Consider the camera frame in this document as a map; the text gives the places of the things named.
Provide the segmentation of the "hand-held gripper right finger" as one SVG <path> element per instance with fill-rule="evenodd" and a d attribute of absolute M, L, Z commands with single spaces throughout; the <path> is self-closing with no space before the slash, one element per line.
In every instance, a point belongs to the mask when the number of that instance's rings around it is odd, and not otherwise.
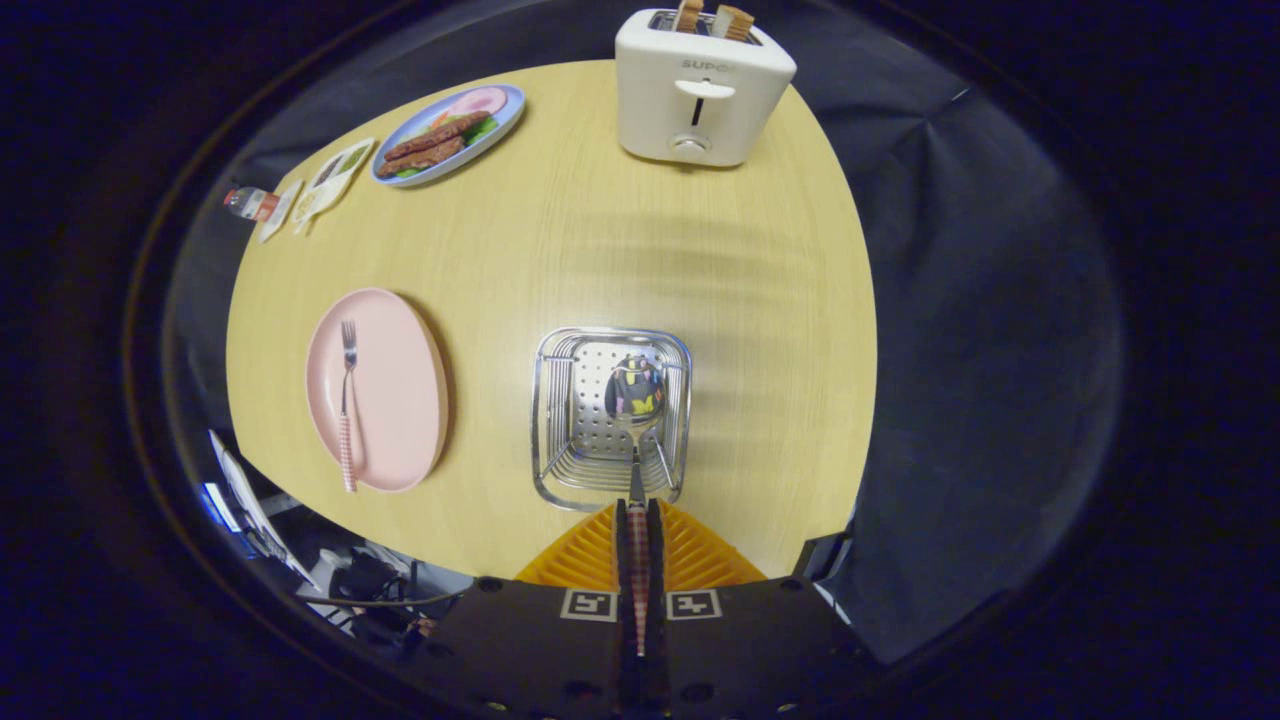
<path fill-rule="evenodd" d="M 870 694 L 870 653 L 804 575 L 760 578 L 653 500 L 645 656 L 667 719 L 836 719 Z"/>

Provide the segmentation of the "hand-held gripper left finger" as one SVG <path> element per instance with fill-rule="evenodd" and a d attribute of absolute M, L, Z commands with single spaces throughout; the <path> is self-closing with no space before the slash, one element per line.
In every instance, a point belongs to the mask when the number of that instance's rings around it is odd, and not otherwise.
<path fill-rule="evenodd" d="M 625 501 L 516 578 L 479 577 L 410 660 L 461 717 L 617 719 L 635 701 L 637 619 Z"/>

